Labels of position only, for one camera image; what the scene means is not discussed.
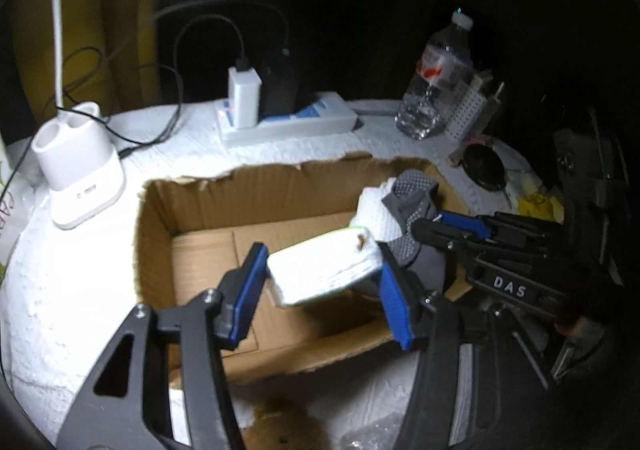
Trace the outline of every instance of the plastic bag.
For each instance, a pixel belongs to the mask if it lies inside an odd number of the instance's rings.
[[[0,194],[13,170],[0,137]],[[20,234],[29,223],[34,205],[34,192],[29,181],[16,173],[0,202],[0,285],[4,280],[9,257]]]
[[[340,450],[392,450],[400,433],[400,425],[402,414],[390,414],[343,435]]]

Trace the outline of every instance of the black cable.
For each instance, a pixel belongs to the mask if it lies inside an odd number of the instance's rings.
[[[116,130],[114,130],[113,128],[111,128],[111,126],[109,126],[100,117],[95,116],[95,115],[93,115],[91,113],[88,113],[88,112],[84,112],[82,110],[75,110],[75,109],[72,109],[72,108],[63,108],[63,107],[59,107],[59,106],[56,106],[56,109],[60,110],[62,112],[68,112],[68,113],[72,113],[72,114],[76,114],[76,115],[82,115],[84,117],[88,117],[89,119],[92,119],[93,121],[97,121],[101,125],[104,125],[104,127],[107,129],[107,131],[109,131],[111,134],[113,134],[117,138],[122,139],[123,141],[126,141],[127,143],[131,143],[131,144],[136,145],[136,147],[131,147],[129,149],[125,149],[124,151],[126,151],[126,154],[125,155],[121,154],[121,156],[120,156],[121,159],[124,159],[124,157],[128,157],[135,150],[140,149],[142,147],[149,147],[149,146],[154,146],[154,145],[157,145],[157,144],[160,144],[160,143],[164,143],[164,141],[167,141],[167,139],[169,139],[171,137],[171,134],[174,131],[175,126],[178,123],[178,118],[180,117],[180,110],[182,108],[182,104],[184,103],[184,82],[182,81],[182,77],[181,77],[180,73],[173,67],[169,67],[168,65],[158,64],[158,63],[149,63],[149,64],[145,64],[145,65],[140,65],[140,68],[148,68],[148,67],[165,68],[166,70],[168,70],[171,73],[173,73],[173,75],[175,77],[175,83],[176,83],[176,88],[177,88],[177,93],[178,93],[178,101],[177,101],[177,106],[176,106],[174,114],[169,119],[169,121],[165,125],[164,129],[154,139],[151,139],[149,141],[138,141],[136,139],[132,139],[130,137],[126,137],[123,134],[121,134],[121,133],[117,132]]]
[[[86,47],[81,47],[79,49],[76,49],[76,51],[72,52],[71,54],[69,54],[63,61],[62,65],[66,65],[67,62],[69,62],[71,59],[73,59],[73,57],[77,56],[78,54],[81,54],[82,52],[94,52],[95,54],[97,54],[98,56],[98,61],[95,62],[95,65],[93,68],[91,68],[91,70],[89,70],[89,72],[87,72],[86,74],[83,74],[82,76],[80,76],[80,78],[76,78],[74,81],[71,81],[70,83],[67,83],[62,91],[63,91],[63,95],[69,99],[73,104],[80,104],[80,102],[71,95],[71,92],[73,90],[76,90],[76,88],[78,88],[80,85],[82,85],[82,83],[84,83],[85,81],[89,80],[90,78],[92,78],[93,76],[95,76],[95,74],[102,68],[102,62],[104,61],[104,52],[100,51],[100,49],[98,49],[95,46],[86,46]],[[40,121],[42,119],[42,117],[44,116],[44,113],[47,111],[47,109],[49,108],[49,105],[55,100],[54,95],[52,95],[51,97],[49,97],[49,99],[47,99],[46,103],[44,104],[44,107],[42,108],[42,111],[40,112],[40,115],[38,116],[37,121]],[[111,120],[111,116],[108,116],[106,122],[108,123]]]
[[[180,47],[180,41],[182,40],[184,35],[187,33],[187,31],[191,27],[193,27],[197,23],[206,22],[208,20],[221,20],[231,25],[236,31],[236,35],[238,36],[238,42],[240,43],[240,57],[244,58],[246,56],[246,49],[244,47],[244,38],[242,38],[242,33],[240,32],[240,29],[238,28],[236,23],[231,18],[227,18],[226,16],[222,16],[215,13],[207,13],[207,14],[196,16],[195,18],[189,20],[182,27],[182,29],[180,29],[180,32],[178,32],[177,36],[175,37],[173,59],[174,59],[174,68],[176,70],[178,69],[178,48]]]
[[[100,56],[100,60],[97,62],[97,64],[94,66],[94,68],[92,68],[88,73],[86,73],[86,74],[80,76],[79,78],[76,78],[75,80],[71,81],[70,83],[66,84],[64,86],[64,89],[67,92],[72,92],[73,90],[76,90],[77,88],[79,88],[81,85],[85,84],[88,80],[90,80],[91,78],[93,78],[95,76],[96,72],[98,72],[100,69],[106,67],[109,63],[111,63],[111,61],[118,54],[120,54],[131,43],[131,41],[134,40],[136,38],[136,36],[138,36],[140,34],[140,32],[142,32],[147,27],[149,27],[151,24],[156,22],[156,20],[159,20],[159,19],[161,19],[162,17],[164,17],[164,16],[166,16],[168,14],[179,12],[179,11],[182,11],[182,10],[185,10],[185,9],[191,9],[191,8],[194,8],[194,7],[203,7],[203,6],[207,6],[207,5],[228,5],[228,4],[253,5],[253,6],[263,7],[265,9],[269,9],[269,10],[273,11],[274,13],[277,13],[278,16],[280,16],[280,19],[282,20],[282,23],[283,23],[283,26],[284,26],[284,39],[283,39],[283,42],[282,42],[282,52],[283,52],[283,54],[285,56],[289,56],[289,37],[290,37],[289,20],[287,20],[287,18],[284,16],[284,13],[278,7],[276,7],[276,6],[272,5],[272,4],[264,3],[264,2],[247,1],[247,0],[189,0],[187,2],[180,2],[180,3],[177,3],[177,4],[173,4],[173,5],[164,7],[161,10],[157,11],[156,13],[154,13],[153,15],[151,15],[147,20],[145,20],[142,24],[140,24],[135,31],[133,31],[129,36],[127,36],[120,43],[120,45],[118,45],[118,47],[113,49],[113,51],[111,51],[107,55],[105,55],[102,51],[100,51],[100,49],[98,49],[98,48],[96,48],[94,46],[83,47],[81,49],[78,49],[77,51],[72,52],[67,57],[65,62],[67,60],[71,59],[76,54],[78,54],[80,52],[83,52],[83,51],[94,51],[94,52],[96,52]],[[50,102],[52,100],[53,100],[53,98],[50,98],[47,101],[46,107],[49,106],[49,104],[50,104]]]
[[[0,353],[2,352],[2,325],[0,325]],[[4,365],[2,364],[2,354],[0,354],[0,372],[2,372],[2,378],[6,381],[6,374],[4,373]]]

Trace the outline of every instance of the cardboard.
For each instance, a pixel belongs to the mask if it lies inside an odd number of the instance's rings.
[[[427,160],[382,161],[351,155],[335,162],[243,167],[216,180],[151,181],[136,237],[136,288],[154,308],[181,305],[237,267],[252,243],[270,251],[333,229],[353,217],[360,192],[416,168],[440,183],[439,207],[467,213],[462,200]],[[447,260],[451,299],[469,286]],[[379,303],[347,291],[296,308],[274,305],[271,283],[260,297],[248,338],[223,353],[227,377],[245,383],[313,370],[390,340]],[[170,351],[174,386],[179,356]]]
[[[242,431],[246,450],[328,450],[322,422],[283,400],[254,407],[255,422]]]

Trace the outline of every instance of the cardboard box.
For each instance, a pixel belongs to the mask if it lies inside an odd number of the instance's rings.
[[[139,300],[154,308],[189,301],[237,267],[252,243],[270,251],[348,225],[360,192],[408,168],[439,183],[439,207],[465,205],[427,160],[375,160],[368,154],[335,162],[243,167],[216,180],[150,181],[138,216],[136,276]],[[455,279],[456,268],[449,283]],[[453,298],[468,287],[457,281]],[[296,308],[278,308],[270,282],[260,297],[248,338],[223,354],[229,380],[312,370],[390,339],[380,304],[344,292]],[[172,377],[179,356],[170,353]]]

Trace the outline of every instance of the power strip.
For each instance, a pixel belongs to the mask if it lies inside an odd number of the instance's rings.
[[[291,115],[262,119],[253,128],[235,128],[228,99],[213,102],[220,142],[225,147],[350,132],[358,116],[336,92],[318,92],[318,100]]]

